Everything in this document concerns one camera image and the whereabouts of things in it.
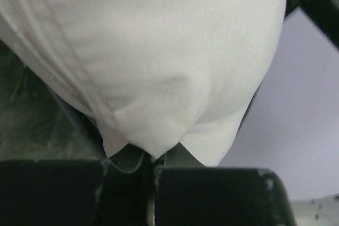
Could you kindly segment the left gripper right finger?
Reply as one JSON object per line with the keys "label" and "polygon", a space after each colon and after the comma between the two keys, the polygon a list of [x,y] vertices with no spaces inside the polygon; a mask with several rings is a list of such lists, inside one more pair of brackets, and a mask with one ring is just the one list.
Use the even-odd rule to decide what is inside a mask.
{"label": "left gripper right finger", "polygon": [[295,225],[267,168],[206,167],[181,144],[154,163],[154,225]]}

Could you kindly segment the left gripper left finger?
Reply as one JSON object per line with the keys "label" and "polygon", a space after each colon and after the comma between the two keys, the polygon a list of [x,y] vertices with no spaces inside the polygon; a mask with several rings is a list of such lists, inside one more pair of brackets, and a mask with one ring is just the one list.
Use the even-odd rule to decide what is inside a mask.
{"label": "left gripper left finger", "polygon": [[150,158],[1,162],[1,225],[145,225]]}

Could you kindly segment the white pillow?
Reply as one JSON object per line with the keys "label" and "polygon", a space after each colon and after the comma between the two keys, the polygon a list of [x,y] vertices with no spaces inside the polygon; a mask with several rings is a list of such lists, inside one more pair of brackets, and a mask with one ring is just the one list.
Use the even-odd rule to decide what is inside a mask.
{"label": "white pillow", "polygon": [[216,166],[278,45],[286,0],[1,0],[1,40],[94,118],[108,156],[181,144]]}

